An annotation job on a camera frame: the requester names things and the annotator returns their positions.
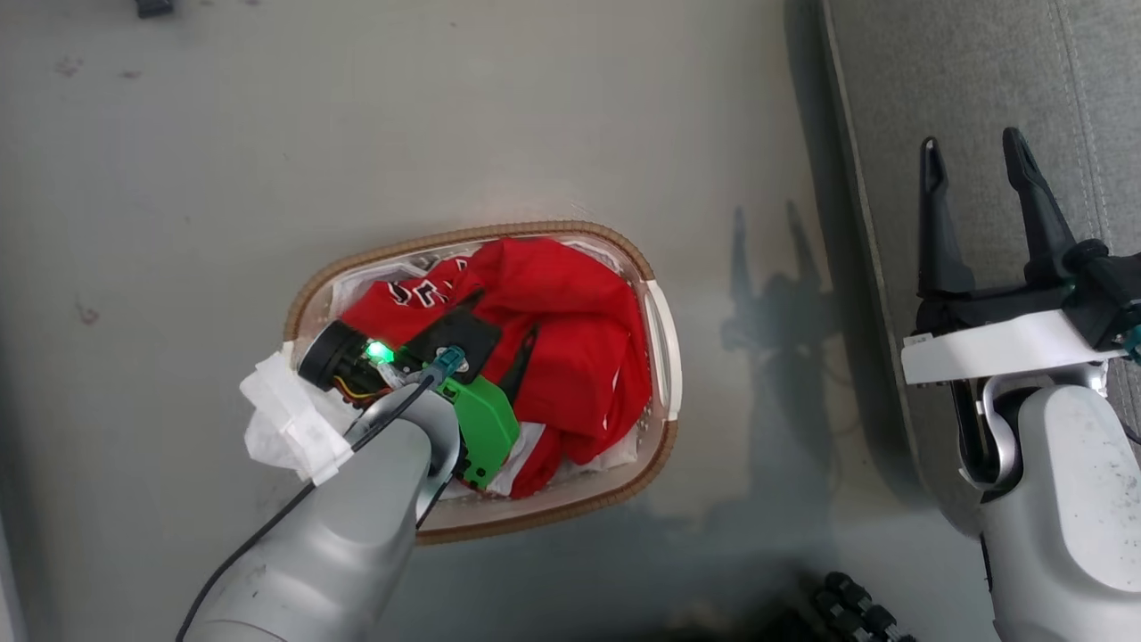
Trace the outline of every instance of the floor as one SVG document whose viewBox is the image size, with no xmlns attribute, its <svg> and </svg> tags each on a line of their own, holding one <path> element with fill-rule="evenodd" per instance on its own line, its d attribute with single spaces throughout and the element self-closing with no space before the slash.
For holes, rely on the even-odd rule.
<svg viewBox="0 0 1141 642">
<path fill-rule="evenodd" d="M 622 506 L 418 550 L 374 639 L 725 629 L 843 569 L 925 642 L 994 640 L 891 407 L 810 1 L 178 5 L 0 0 L 0 509 L 32 639 L 168 639 L 291 495 L 237 383 L 316 269 L 572 216 L 670 298 L 674 454 Z"/>
</svg>

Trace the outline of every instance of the green 3d-printed part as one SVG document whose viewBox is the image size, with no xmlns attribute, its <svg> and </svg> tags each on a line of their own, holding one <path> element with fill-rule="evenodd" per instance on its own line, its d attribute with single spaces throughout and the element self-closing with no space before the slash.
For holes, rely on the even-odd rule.
<svg viewBox="0 0 1141 642">
<path fill-rule="evenodd" d="M 511 404 L 499 387 L 484 377 L 467 385 L 444 380 L 439 393 L 455 407 L 467 449 L 455 474 L 475 488 L 486 488 L 519 439 L 519 422 Z"/>
</svg>

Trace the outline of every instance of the green led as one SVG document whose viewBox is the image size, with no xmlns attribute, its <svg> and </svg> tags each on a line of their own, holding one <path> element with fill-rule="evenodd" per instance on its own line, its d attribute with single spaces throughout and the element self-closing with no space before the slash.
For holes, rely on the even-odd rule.
<svg viewBox="0 0 1141 642">
<path fill-rule="evenodd" d="M 364 349 L 364 353 L 369 357 L 370 361 L 380 364 L 388 364 L 395 357 L 393 351 L 388 350 L 388 347 L 380 342 L 369 342 L 369 346 Z"/>
</svg>

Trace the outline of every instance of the wires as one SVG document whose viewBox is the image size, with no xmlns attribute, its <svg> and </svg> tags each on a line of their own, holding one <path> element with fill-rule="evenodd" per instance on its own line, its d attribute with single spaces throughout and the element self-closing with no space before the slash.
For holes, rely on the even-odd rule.
<svg viewBox="0 0 1141 642">
<path fill-rule="evenodd" d="M 353 400 L 372 399 L 373 397 L 377 397 L 375 393 L 370 395 L 362 392 L 353 392 L 353 389 L 349 388 L 348 383 L 335 375 L 333 375 L 333 384 L 337 387 L 338 392 Z"/>
<path fill-rule="evenodd" d="M 387 414 L 383 418 L 379 420 L 375 424 L 373 424 L 367 432 L 361 436 L 361 439 L 358 439 L 356 444 L 353 445 L 353 453 L 359 453 L 362 448 L 367 446 L 369 442 L 373 440 L 373 438 L 375 438 L 377 436 L 380 434 L 381 431 L 387 429 L 388 425 L 391 424 L 394 420 L 403 415 L 404 412 L 407 411 L 410 406 L 412 406 L 418 399 L 420 399 L 420 396 L 422 396 L 424 391 L 431 388 L 431 384 L 432 382 L 435 382 L 435 380 L 436 380 L 435 376 L 426 373 L 424 376 L 420 380 L 420 385 L 416 387 L 416 390 L 412 391 L 412 395 L 410 395 L 404 401 L 402 401 L 399 406 L 394 408 L 391 413 Z M 260 542 L 261 538 L 266 536 L 266 534 L 273 530 L 273 528 L 277 526 L 278 522 L 284 520 L 285 515 L 292 513 L 293 509 L 297 509 L 298 505 L 301 504 L 301 502 L 306 497 L 308 497 L 309 494 L 313 493 L 315 488 L 316 487 L 313 485 L 311 481 L 306 483 L 301 488 L 301 490 L 296 496 L 293 496 L 293 499 L 290 499 L 289 504 L 283 506 L 281 511 L 277 511 L 276 515 L 270 518 L 269 521 L 266 522 L 264 527 L 259 528 L 258 531 L 254 533 L 252 536 L 250 536 L 250 538 L 246 539 L 241 546 L 238 546 L 237 550 L 230 553 L 229 558 L 226 558 L 226 561 L 222 562 L 221 566 L 219 566 L 218 569 L 210 575 L 210 579 L 207 580 L 207 583 L 199 591 L 199 594 L 194 598 L 194 602 L 191 604 L 191 610 L 186 613 L 186 619 L 183 620 L 183 626 L 179 627 L 178 635 L 175 636 L 175 642 L 184 642 L 186 633 L 191 629 L 191 624 L 194 623 L 194 616 L 199 613 L 199 609 L 202 608 L 202 603 L 205 602 L 207 596 L 210 594 L 210 590 L 212 590 L 215 585 L 218 584 L 218 580 L 221 579 L 221 576 L 225 575 L 226 571 L 229 570 L 229 568 L 233 567 L 234 563 L 242 558 L 242 555 L 249 553 L 250 550 L 253 548 L 258 544 L 258 542 Z"/>
<path fill-rule="evenodd" d="M 269 521 L 266 522 L 266 526 L 259 528 L 258 533 L 254 533 L 250 537 L 250 539 L 246 539 L 241 546 L 237 547 L 236 551 L 230 553 L 229 558 L 226 558 L 226 561 L 222 562 L 217 570 L 215 570 L 215 572 L 210 576 L 210 579 L 207 580 L 205 585 L 202 586 L 202 590 L 199 591 L 199 594 L 194 598 L 194 603 L 191 604 L 191 610 L 189 612 L 186 613 L 186 619 L 183 620 L 183 626 L 179 627 L 178 635 L 175 636 L 176 642 L 183 642 L 183 640 L 186 637 L 186 632 L 191 629 L 191 624 L 194 621 L 194 616 L 199 613 L 199 609 L 202 607 L 202 602 L 205 601 L 207 595 L 210 594 L 210 590 L 213 588 L 213 585 L 218 583 L 222 574 L 229 570 L 229 568 L 234 566 L 234 562 L 236 562 L 242 555 L 249 553 L 250 548 L 253 548 L 254 544 L 257 544 L 262 537 L 265 537 L 267 533 L 273 530 L 273 528 L 277 526 L 277 522 L 284 520 L 285 515 L 290 514 L 293 511 L 293 509 L 297 509 L 297 505 L 300 504 L 302 499 L 308 497 L 309 494 L 313 493 L 315 488 L 317 487 L 313 486 L 311 481 L 306 483 L 305 487 L 301 488 L 301 491 L 294 495 L 293 499 L 289 501 L 289 504 L 282 507 L 281 511 L 277 511 L 277 514 L 270 518 Z"/>
</svg>

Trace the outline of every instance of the white tissue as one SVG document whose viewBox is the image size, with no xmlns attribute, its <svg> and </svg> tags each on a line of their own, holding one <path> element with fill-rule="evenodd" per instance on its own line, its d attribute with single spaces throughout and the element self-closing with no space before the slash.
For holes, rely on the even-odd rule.
<svg viewBox="0 0 1141 642">
<path fill-rule="evenodd" d="M 269 356 L 238 387 L 257 411 L 245 429 L 250 458 L 292 469 L 321 486 L 353 456 L 341 434 L 356 412 L 301 380 L 289 366 L 293 344 Z"/>
</svg>

